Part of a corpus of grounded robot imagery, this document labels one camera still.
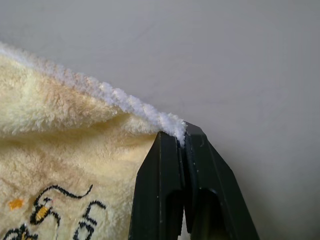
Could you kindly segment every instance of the white wall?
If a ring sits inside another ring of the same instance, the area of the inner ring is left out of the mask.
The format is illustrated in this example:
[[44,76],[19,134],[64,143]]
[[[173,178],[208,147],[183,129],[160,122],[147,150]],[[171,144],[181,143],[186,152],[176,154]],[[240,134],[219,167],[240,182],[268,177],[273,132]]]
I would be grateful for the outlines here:
[[320,239],[319,0],[1,0],[0,41],[202,127],[262,240]]

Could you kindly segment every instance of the black embroidery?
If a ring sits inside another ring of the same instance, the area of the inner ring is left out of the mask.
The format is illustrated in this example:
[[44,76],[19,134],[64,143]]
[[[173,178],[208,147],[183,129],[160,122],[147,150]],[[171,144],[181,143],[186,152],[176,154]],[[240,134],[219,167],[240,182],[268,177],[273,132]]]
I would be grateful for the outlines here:
[[89,217],[89,213],[90,213],[91,207],[93,205],[98,205],[102,209],[106,209],[107,206],[104,205],[102,202],[96,200],[96,201],[90,202],[89,206],[86,208],[85,214],[82,217],[96,226],[97,225],[97,221],[92,219],[91,217]]
[[35,210],[31,214],[30,223],[33,225],[38,225],[38,224],[42,223],[48,215],[52,215],[56,219],[57,226],[59,227],[59,225],[60,225],[61,218],[60,218],[59,214],[54,212],[52,207],[49,207],[49,208],[46,207],[47,202],[52,201],[52,199],[49,197],[46,197],[43,199],[44,204],[39,203],[39,200],[44,193],[46,193],[50,190],[57,190],[67,197],[70,197],[73,199],[81,199],[90,193],[92,187],[93,187],[93,185],[90,186],[89,190],[84,195],[75,195],[75,194],[63,189],[62,187],[60,187],[58,185],[52,185],[52,186],[47,187],[45,190],[43,190],[39,194],[39,196],[35,199],[35,201],[33,203]]
[[106,209],[106,208],[107,208],[107,206],[104,205],[104,204],[103,204],[102,202],[100,202],[100,201],[95,200],[95,201],[90,202],[90,203],[89,203],[89,206],[86,208],[85,214],[82,215],[82,217],[83,217],[84,220],[87,220],[88,222],[90,222],[93,226],[90,225],[89,223],[84,222],[84,221],[79,221],[79,223],[78,223],[79,226],[78,226],[78,228],[77,228],[77,229],[75,230],[75,232],[74,232],[73,240],[79,240],[79,238],[78,238],[78,236],[79,236],[79,230],[80,230],[80,229],[83,229],[84,227],[85,227],[85,229],[86,229],[87,232],[88,232],[88,235],[86,236],[85,240],[90,240],[90,239],[91,239],[91,236],[92,236],[92,234],[93,234],[94,231],[95,231],[94,226],[96,226],[96,225],[98,224],[96,220],[94,220],[93,218],[91,218],[91,217],[89,216],[89,213],[90,213],[90,211],[91,211],[91,207],[92,207],[93,205],[97,205],[98,207],[100,207],[100,208],[102,208],[102,209]]
[[83,229],[84,227],[88,231],[88,236],[85,238],[85,240],[90,240],[91,239],[91,236],[94,233],[95,229],[92,226],[90,226],[89,224],[85,223],[84,221],[80,221],[79,222],[79,226],[75,230],[75,233],[73,235],[73,240],[79,240],[79,238],[78,238],[79,230]]
[[4,236],[3,240],[37,240],[38,235],[30,235],[29,230],[25,224],[20,228],[10,229]]

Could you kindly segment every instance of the clip jaw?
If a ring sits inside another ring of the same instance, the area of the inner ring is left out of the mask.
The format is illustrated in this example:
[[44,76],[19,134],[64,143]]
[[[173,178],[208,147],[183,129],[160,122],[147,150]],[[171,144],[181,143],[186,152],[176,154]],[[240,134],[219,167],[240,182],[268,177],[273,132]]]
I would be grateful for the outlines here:
[[129,240],[177,240],[183,209],[191,240],[258,240],[236,178],[201,128],[185,147],[159,132],[136,177]]

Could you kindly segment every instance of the orange embroidery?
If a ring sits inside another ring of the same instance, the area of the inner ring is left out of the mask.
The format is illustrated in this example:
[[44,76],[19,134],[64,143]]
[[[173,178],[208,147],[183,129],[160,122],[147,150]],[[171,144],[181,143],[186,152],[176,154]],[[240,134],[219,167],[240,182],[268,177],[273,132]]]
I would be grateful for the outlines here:
[[49,211],[49,208],[48,207],[45,207],[45,206],[43,206],[43,207],[41,207],[40,209],[39,209],[39,211],[36,213],[36,215],[35,215],[35,220],[36,221],[40,221],[40,220],[43,220],[48,214],[48,211]]
[[24,201],[19,198],[9,202],[9,207],[11,210],[20,209],[23,205],[24,205]]

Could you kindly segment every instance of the towel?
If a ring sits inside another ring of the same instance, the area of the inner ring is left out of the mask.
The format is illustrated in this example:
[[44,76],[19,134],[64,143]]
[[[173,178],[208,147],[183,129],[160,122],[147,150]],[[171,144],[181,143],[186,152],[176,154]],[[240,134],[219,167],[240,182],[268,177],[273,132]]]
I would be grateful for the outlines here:
[[106,82],[0,43],[0,239],[126,240],[156,133],[186,124]]

